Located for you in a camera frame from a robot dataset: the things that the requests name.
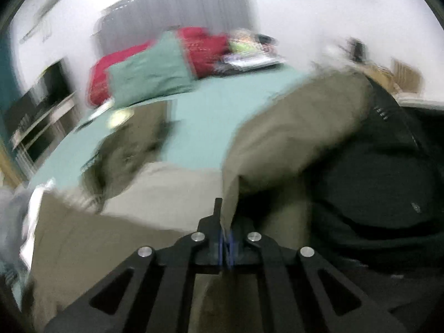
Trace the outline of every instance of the silver bolt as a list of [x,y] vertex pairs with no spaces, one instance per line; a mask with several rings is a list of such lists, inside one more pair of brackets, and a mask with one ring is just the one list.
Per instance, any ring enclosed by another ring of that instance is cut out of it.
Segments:
[[137,254],[142,258],[149,257],[153,253],[153,250],[149,246],[143,246],[139,248]]
[[249,241],[259,241],[262,239],[262,235],[258,232],[251,232],[248,233],[247,238]]
[[301,248],[301,255],[306,258],[310,258],[314,255],[314,249],[309,246]]
[[205,239],[205,234],[202,233],[202,232],[194,232],[194,233],[191,235],[191,239],[192,239],[193,241],[202,241],[202,240]]

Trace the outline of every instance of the bed sheet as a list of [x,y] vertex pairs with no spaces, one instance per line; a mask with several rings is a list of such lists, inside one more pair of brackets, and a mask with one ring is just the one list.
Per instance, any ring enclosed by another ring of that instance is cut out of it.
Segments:
[[[171,118],[175,124],[161,160],[187,169],[221,169],[239,125],[306,77],[285,65],[277,70],[208,77],[196,81],[193,92],[143,102],[174,101]],[[58,189],[77,185],[82,166],[110,133],[106,124],[110,114],[106,111],[89,126],[70,132],[30,183],[37,185],[54,178]]]

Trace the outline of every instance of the headboard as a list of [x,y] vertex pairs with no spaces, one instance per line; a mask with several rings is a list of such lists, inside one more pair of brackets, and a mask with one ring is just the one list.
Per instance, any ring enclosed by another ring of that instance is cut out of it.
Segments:
[[96,37],[104,56],[182,26],[212,34],[254,27],[249,0],[121,0],[106,9]]

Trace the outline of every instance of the wall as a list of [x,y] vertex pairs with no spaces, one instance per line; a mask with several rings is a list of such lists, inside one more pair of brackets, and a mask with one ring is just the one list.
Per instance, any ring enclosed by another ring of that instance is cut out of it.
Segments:
[[[11,25],[21,89],[26,92],[46,66],[65,57],[85,102],[89,70],[98,58],[92,34],[101,11],[118,0],[61,0],[44,28],[19,44],[45,1],[26,0]],[[279,41],[279,52],[295,68],[310,71],[326,43],[353,36],[367,44],[378,64],[389,66],[394,56],[419,68],[423,97],[444,102],[444,31],[423,0],[253,0],[253,5],[259,31]],[[46,32],[51,35],[43,41]]]

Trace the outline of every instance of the green cloth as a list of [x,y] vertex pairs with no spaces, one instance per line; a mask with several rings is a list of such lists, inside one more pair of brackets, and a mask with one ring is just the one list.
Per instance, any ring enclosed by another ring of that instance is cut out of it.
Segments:
[[116,108],[193,87],[181,42],[173,32],[164,33],[152,48],[110,66],[108,76]]

